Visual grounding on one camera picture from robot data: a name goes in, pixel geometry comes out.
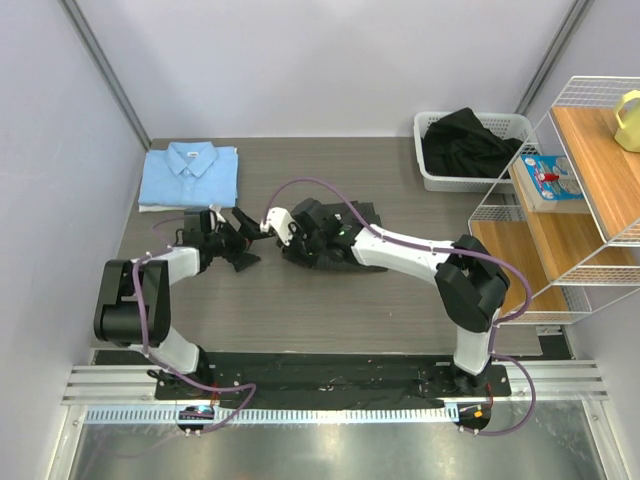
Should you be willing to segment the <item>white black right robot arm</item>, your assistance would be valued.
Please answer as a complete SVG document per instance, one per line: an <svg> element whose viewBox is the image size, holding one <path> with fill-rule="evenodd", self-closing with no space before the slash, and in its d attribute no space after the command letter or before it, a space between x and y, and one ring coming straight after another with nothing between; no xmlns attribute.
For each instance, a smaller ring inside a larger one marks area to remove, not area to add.
<svg viewBox="0 0 640 480"><path fill-rule="evenodd" d="M486 260L475 237L442 242L385 230L370 202L325 204L307 198L292 210L270 208L261 223L274 231L284 258L311 269L392 270L436 287L456 326L447 380L456 392L479 395L488 384L491 330L510 282Z"/></svg>

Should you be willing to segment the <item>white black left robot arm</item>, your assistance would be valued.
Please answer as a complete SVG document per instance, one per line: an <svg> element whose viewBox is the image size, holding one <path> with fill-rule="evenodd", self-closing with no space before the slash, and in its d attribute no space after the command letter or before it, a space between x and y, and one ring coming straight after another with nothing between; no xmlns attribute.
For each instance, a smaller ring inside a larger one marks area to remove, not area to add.
<svg viewBox="0 0 640 480"><path fill-rule="evenodd" d="M215 389L206 352L186 340L173 326L173 285L202 274L222 258L241 272L260 261L249 251L269 235L258 222L234 207L237 227L211 209L190 209L174 241L156 254L106 262L94 315L94 335L103 342L128 348L161 368L160 381L178 383L190 398Z"/></svg>

